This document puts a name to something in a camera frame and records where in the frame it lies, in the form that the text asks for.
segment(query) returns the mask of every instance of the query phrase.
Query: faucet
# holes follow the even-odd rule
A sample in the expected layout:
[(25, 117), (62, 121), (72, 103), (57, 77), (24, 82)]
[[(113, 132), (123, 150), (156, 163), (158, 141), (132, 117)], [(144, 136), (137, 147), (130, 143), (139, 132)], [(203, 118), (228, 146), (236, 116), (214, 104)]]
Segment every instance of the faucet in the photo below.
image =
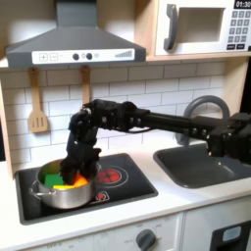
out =
[[(187, 106), (187, 108), (184, 111), (183, 116), (185, 118), (190, 118), (194, 109), (204, 103), (213, 103), (213, 104), (218, 105), (222, 109), (223, 119), (229, 119), (230, 111), (226, 102), (223, 99), (216, 96), (202, 96), (202, 97), (196, 98)], [(188, 135), (189, 135), (188, 131), (185, 131), (184, 134), (176, 133), (176, 142), (179, 145), (188, 146), (189, 145)]]

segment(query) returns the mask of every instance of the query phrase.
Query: microwave keypad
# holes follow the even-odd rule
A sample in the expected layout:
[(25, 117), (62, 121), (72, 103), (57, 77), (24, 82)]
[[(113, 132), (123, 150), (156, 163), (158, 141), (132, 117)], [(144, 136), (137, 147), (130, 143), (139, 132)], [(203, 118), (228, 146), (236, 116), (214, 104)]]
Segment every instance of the microwave keypad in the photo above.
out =
[(251, 11), (236, 11), (231, 15), (227, 50), (243, 50), (247, 41)]

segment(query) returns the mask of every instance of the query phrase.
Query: silver pot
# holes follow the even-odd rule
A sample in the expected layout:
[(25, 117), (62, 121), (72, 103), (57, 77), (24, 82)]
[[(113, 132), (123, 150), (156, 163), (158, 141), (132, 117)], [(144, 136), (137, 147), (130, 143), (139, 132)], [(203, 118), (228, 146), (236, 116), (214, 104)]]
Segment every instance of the silver pot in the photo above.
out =
[(87, 185), (77, 188), (63, 190), (49, 188), (44, 185), (46, 174), (57, 174), (61, 161), (53, 161), (41, 167), (29, 192), (44, 204), (59, 209), (76, 208), (91, 201), (96, 195), (96, 174), (88, 179)]

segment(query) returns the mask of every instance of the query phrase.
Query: stovetop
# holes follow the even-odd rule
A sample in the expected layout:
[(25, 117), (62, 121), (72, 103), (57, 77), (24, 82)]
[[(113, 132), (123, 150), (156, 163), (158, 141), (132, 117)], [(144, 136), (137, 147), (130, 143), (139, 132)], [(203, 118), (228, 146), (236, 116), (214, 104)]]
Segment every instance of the stovetop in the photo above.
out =
[(82, 207), (70, 210), (48, 207), (29, 193), (35, 181), (37, 168), (17, 172), (16, 186), (21, 224), (46, 222), (158, 195), (157, 190), (129, 155), (103, 157), (99, 165), (101, 169), (96, 179), (95, 199)]

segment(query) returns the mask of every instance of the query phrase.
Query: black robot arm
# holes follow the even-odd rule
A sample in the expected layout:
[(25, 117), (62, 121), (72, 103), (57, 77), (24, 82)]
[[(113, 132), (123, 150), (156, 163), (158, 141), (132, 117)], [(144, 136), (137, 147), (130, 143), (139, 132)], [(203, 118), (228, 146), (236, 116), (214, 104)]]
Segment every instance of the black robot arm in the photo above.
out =
[[(130, 131), (134, 127), (143, 130)], [(141, 133), (151, 129), (186, 132), (192, 138), (207, 142), (209, 156), (228, 156), (251, 164), (251, 116), (248, 114), (235, 114), (229, 120), (205, 117), (188, 119), (151, 113), (149, 110), (137, 108), (131, 102), (119, 104), (94, 100), (83, 105), (72, 116), (68, 156), (61, 163), (61, 175), (66, 183), (72, 184), (77, 172), (89, 177), (96, 170), (101, 152), (100, 149), (93, 148), (97, 141), (98, 128), (127, 133)]]

